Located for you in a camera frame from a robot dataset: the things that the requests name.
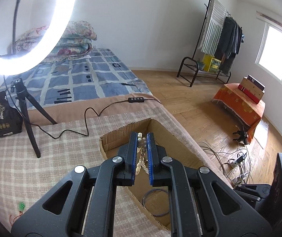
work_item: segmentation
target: window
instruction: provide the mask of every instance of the window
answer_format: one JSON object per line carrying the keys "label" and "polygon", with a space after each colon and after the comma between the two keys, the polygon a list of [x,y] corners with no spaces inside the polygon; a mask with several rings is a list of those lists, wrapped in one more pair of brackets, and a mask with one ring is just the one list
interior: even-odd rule
{"label": "window", "polygon": [[256,63],[282,82],[282,31],[269,23],[265,26]]}

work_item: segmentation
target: power strip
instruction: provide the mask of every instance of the power strip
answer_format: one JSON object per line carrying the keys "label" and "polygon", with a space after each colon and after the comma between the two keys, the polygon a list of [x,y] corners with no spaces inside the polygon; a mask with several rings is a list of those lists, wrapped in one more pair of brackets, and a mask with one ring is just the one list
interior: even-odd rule
{"label": "power strip", "polygon": [[245,173],[243,173],[241,176],[234,177],[234,178],[232,179],[232,182],[233,182],[234,184],[236,184],[236,183],[241,183],[243,180],[245,180],[245,179],[248,177],[248,175],[249,175],[249,172],[245,172]]}
{"label": "power strip", "polygon": [[228,162],[232,168],[236,168],[236,166],[240,163],[242,163],[246,159],[247,153],[244,153],[243,155],[239,156],[236,160],[232,162]]}

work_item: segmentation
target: tripod leg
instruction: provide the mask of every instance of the tripod leg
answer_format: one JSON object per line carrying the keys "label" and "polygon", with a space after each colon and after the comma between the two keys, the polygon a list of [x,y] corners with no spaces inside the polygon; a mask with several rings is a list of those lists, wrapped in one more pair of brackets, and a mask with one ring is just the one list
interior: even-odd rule
{"label": "tripod leg", "polygon": [[[26,119],[28,119],[28,121],[30,121],[29,115],[28,115],[28,110],[27,110],[27,105],[26,105],[26,99],[19,100],[19,106],[20,106],[20,110],[21,110],[22,114],[25,116]],[[40,156],[41,156],[40,150],[39,150],[38,145],[36,143],[36,139],[35,139],[34,133],[32,131],[31,125],[29,125],[25,119],[24,119],[24,123],[25,123],[25,127],[26,127],[26,130],[27,130],[27,134],[29,136],[31,145],[32,145],[32,147],[33,147],[33,149],[34,149],[34,151],[37,155],[37,158],[40,158]]]}
{"label": "tripod leg", "polygon": [[30,101],[30,103],[42,114],[44,115],[53,125],[57,124],[57,122],[41,107],[41,105],[30,95],[28,92],[26,93],[26,98]]}

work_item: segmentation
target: hanging clothes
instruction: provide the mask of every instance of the hanging clothes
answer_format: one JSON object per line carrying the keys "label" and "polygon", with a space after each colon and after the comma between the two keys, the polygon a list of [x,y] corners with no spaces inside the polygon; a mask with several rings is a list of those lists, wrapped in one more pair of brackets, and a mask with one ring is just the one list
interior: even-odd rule
{"label": "hanging clothes", "polygon": [[211,0],[207,18],[198,48],[206,54],[214,55],[221,36],[226,9],[218,0]]}
{"label": "hanging clothes", "polygon": [[[232,31],[231,34],[233,33],[232,21],[234,21],[234,20],[231,19],[230,21],[227,21],[228,24],[231,24],[230,25],[231,31]],[[221,66],[220,66],[220,70],[226,75],[228,75],[230,73],[230,70],[231,70],[232,65],[234,63],[234,60],[235,60],[235,57],[239,53],[239,50],[240,50],[240,47],[241,47],[241,42],[242,42],[242,37],[243,37],[242,28],[239,25],[237,25],[236,22],[235,22],[235,24],[236,24],[236,26],[234,28],[234,37],[232,38],[232,35],[230,35],[230,40],[233,40],[232,44],[230,44],[229,42],[223,41],[221,43],[222,47],[218,46],[216,53],[215,53],[216,59],[219,59],[219,60],[222,61]]]}
{"label": "hanging clothes", "polygon": [[221,60],[228,58],[231,53],[236,53],[238,43],[238,24],[231,17],[226,17],[221,37],[215,52],[215,57]]}

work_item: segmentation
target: window frame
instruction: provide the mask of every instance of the window frame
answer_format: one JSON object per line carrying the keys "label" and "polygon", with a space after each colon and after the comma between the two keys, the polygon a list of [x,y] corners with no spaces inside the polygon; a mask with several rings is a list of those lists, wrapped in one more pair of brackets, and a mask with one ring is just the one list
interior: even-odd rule
{"label": "window frame", "polygon": [[262,66],[261,64],[259,64],[259,61],[261,59],[262,53],[263,53],[264,48],[265,48],[269,27],[272,27],[272,28],[274,28],[274,29],[276,29],[276,30],[278,30],[279,32],[282,33],[282,28],[280,26],[278,26],[276,24],[265,22],[264,34],[263,34],[263,38],[261,40],[261,44],[260,44],[260,48],[259,48],[259,51],[258,51],[258,55],[257,55],[256,61],[255,61],[255,64],[260,66],[262,69],[266,70],[269,74],[271,74],[274,78],[276,78],[278,81],[280,81],[282,83],[282,79],[280,80],[273,73],[271,73],[269,71],[269,69],[267,69],[264,66]]}

